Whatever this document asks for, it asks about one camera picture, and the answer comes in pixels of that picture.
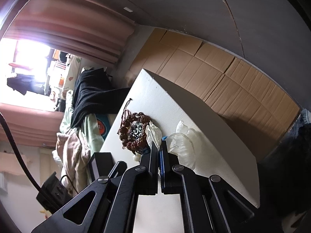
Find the power strip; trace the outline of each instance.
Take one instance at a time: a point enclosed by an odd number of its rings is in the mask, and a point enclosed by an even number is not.
[[[42,185],[43,191],[47,193],[52,200],[59,206],[58,209],[63,207],[72,198],[68,194],[68,190],[63,186],[60,180],[56,177],[56,172],[54,172]],[[51,214],[54,214],[57,210],[54,209],[51,204],[38,193],[36,197],[37,201]]]

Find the blue object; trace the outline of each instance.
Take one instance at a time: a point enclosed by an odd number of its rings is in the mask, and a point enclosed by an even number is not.
[[[106,114],[95,114],[95,116],[97,119],[99,133],[105,140],[111,128],[108,116]]]
[[[142,155],[148,154],[148,153],[150,153],[150,152],[151,152],[150,148],[149,148],[149,147],[145,147],[145,148],[142,150]]]
[[[282,140],[288,138],[297,138],[299,128],[308,123],[311,123],[310,112],[307,109],[302,109],[300,116],[297,118],[292,128],[287,133],[285,133]]]

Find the cardboard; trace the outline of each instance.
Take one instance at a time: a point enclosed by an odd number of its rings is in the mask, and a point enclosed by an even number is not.
[[[299,112],[287,93],[256,68],[191,36],[155,29],[125,76],[129,85],[142,68],[202,99],[258,161],[277,145]]]

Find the black cable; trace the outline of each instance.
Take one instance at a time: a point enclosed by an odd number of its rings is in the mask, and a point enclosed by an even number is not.
[[[61,179],[60,179],[60,182],[62,182],[62,179],[63,179],[64,177],[67,177],[67,179],[69,180],[71,186],[73,187],[73,189],[74,189],[74,190],[76,191],[76,193],[78,194],[79,192],[77,191],[77,189],[76,189],[75,186],[73,185],[73,182],[71,181],[71,179],[69,178],[68,175],[63,175],[63,176],[61,177]]]
[[[27,166],[25,165],[21,154],[19,153],[19,150],[16,146],[16,143],[14,141],[14,138],[11,134],[11,131],[9,129],[9,126],[7,126],[7,122],[5,121],[3,115],[0,112],[0,123],[1,126],[5,132],[5,134],[7,135],[7,139],[10,142],[10,145],[13,149],[13,152],[15,153],[15,156],[18,160],[18,163],[21,165],[21,168],[23,169],[24,173],[26,174],[26,176],[28,177],[28,179],[30,180],[30,182],[32,183],[32,185],[38,190],[38,192],[52,205],[52,207],[54,207],[54,209],[57,211],[59,209],[59,206],[48,196],[48,194],[46,194],[46,192],[44,192],[41,187],[37,184],[37,182],[35,181],[35,179],[32,177],[31,173],[29,172],[29,170],[27,169]]]

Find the white cloth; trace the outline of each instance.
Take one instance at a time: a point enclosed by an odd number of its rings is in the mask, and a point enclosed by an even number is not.
[[[86,166],[91,156],[84,134],[80,129],[70,129],[66,134],[57,133],[56,150],[63,162],[61,176],[67,175],[78,193],[81,192],[87,186]],[[68,177],[62,179],[62,184],[76,196]]]
[[[64,81],[63,90],[74,90],[75,83],[80,70],[81,58],[73,55],[68,67],[68,73]]]

